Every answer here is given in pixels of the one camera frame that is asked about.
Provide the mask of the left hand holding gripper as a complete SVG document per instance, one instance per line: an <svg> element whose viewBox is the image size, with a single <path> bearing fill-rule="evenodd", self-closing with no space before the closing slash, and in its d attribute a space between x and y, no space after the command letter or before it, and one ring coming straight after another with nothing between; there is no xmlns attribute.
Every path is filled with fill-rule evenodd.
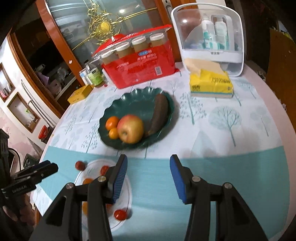
<svg viewBox="0 0 296 241"><path fill-rule="evenodd" d="M21 203L22 203L22 206L20 207L20 210L18 211L18 215L16 215L8 207L3 206L3 210L4 210L5 214L9 218L11 218L13 221L20 220L21 222L24 222L24 223L28 224L29 226L34 226L36 224L35 213L34 213L32 204L30 203L29 195L24 194L21 197Z"/></svg>

